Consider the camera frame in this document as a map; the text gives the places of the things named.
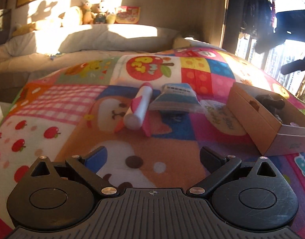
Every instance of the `yellow square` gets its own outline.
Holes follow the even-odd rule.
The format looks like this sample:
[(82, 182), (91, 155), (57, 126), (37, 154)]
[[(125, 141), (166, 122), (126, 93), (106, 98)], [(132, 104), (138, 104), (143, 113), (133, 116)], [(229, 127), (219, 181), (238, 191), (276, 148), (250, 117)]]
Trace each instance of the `yellow square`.
[(205, 58), (201, 57), (181, 57), (181, 67), (210, 72), (210, 66)]

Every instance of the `white pillow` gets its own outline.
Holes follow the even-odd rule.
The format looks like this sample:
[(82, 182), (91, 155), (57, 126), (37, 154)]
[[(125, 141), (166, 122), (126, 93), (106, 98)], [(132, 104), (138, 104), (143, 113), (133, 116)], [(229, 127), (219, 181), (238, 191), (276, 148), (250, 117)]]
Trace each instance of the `white pillow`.
[(56, 54), (81, 50), (158, 52), (172, 48), (178, 31), (135, 24), (80, 25), (34, 31), (6, 43), (8, 53)]

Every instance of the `red square with dots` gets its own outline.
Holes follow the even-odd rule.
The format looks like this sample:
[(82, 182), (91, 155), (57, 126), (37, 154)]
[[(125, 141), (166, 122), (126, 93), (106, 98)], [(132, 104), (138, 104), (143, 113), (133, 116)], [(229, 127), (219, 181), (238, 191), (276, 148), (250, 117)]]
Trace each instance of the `red square with dots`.
[(211, 73), (190, 68), (181, 69), (182, 83), (188, 83), (199, 95), (213, 95)]

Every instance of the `pink cap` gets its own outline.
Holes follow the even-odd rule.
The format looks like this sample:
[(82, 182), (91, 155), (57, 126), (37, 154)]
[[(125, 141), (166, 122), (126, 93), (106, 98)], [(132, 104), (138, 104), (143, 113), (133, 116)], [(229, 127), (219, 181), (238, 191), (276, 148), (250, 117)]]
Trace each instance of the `pink cap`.
[(139, 89), (140, 89), (142, 86), (149, 86), (151, 89), (153, 89), (152, 85), (151, 85), (149, 82), (144, 82), (144, 83), (139, 87)]

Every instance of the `teddy bear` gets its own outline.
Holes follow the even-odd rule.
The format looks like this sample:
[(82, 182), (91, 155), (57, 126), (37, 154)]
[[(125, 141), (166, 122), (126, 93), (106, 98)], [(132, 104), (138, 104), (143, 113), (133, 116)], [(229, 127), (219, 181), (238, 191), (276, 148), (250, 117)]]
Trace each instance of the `teddy bear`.
[(83, 4), (83, 9), (85, 10), (83, 16), (83, 24), (94, 24), (94, 14), (91, 11), (92, 4), (90, 2), (85, 2)]

